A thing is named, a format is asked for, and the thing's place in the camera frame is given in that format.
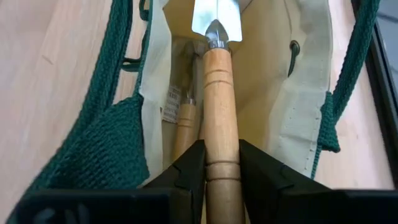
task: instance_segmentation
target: white tag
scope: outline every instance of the white tag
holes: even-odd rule
[[[163,112],[163,120],[177,124],[178,110],[180,109],[181,89],[176,86],[169,86],[166,106]]]

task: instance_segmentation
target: green rope handle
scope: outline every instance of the green rope handle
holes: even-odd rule
[[[315,178],[322,150],[340,151],[335,126],[353,93],[355,83],[368,54],[379,5],[380,0],[361,1],[336,88],[333,95],[330,92],[326,93],[325,104],[321,107],[322,120],[311,178]]]
[[[343,68],[333,92],[333,114],[336,121],[348,103],[368,53],[379,4],[380,0],[361,1]]]

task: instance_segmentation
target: wooden tool handle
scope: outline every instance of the wooden tool handle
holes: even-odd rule
[[[204,56],[207,223],[244,223],[231,55]]]
[[[193,104],[182,104],[180,106],[173,161],[177,160],[195,141],[193,134],[195,113],[196,107]]]

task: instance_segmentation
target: metal grommet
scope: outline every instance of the metal grommet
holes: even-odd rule
[[[288,77],[292,74],[294,65],[296,64],[296,57],[300,53],[300,44],[296,40],[292,40],[290,42],[289,47],[290,47],[290,50],[292,51],[292,58],[290,59],[289,72],[287,74]]]

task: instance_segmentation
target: trowel blade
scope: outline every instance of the trowel blade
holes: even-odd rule
[[[192,31],[208,40],[242,41],[238,0],[195,0]]]

